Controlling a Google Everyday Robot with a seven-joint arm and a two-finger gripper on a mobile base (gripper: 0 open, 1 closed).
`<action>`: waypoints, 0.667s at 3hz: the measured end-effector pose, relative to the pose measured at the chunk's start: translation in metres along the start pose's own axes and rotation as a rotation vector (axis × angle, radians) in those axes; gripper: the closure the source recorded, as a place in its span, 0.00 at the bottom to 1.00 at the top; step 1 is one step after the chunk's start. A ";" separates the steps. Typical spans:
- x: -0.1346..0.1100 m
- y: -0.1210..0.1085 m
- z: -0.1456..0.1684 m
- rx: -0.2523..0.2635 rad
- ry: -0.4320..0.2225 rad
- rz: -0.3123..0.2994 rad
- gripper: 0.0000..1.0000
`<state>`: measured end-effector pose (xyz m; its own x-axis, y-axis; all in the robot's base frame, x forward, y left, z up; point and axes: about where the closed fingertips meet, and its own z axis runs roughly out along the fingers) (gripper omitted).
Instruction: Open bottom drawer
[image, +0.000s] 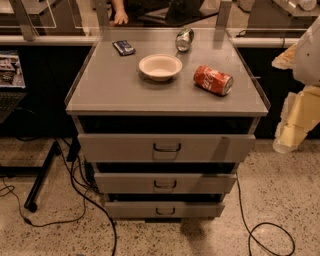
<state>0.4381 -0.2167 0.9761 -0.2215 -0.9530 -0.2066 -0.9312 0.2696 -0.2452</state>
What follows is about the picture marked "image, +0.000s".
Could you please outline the person's hand in background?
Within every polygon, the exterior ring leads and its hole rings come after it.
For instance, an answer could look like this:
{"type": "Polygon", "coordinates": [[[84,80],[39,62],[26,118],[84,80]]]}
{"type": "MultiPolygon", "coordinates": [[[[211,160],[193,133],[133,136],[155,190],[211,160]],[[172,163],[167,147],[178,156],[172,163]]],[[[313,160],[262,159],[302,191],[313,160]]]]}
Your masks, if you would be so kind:
{"type": "Polygon", "coordinates": [[[114,23],[116,25],[124,25],[129,21],[129,17],[124,9],[118,10],[114,16],[114,23]]]}

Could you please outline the white tan gripper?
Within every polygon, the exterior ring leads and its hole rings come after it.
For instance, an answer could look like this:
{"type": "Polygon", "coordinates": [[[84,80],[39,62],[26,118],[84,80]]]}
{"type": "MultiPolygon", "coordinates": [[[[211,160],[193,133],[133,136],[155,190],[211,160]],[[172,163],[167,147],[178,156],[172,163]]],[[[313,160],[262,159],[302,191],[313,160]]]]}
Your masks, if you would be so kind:
{"type": "Polygon", "coordinates": [[[296,150],[320,123],[320,87],[305,86],[299,93],[289,92],[280,117],[273,149],[285,154],[296,150]]]}

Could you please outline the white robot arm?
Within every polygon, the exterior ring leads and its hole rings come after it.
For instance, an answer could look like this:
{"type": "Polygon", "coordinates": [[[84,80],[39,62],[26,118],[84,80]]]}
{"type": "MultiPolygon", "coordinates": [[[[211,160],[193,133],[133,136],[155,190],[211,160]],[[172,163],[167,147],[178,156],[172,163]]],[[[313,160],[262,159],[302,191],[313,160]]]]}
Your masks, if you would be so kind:
{"type": "Polygon", "coordinates": [[[294,79],[304,85],[300,92],[288,93],[276,128],[273,149],[285,154],[296,150],[320,123],[320,17],[272,66],[291,69],[294,79]]]}

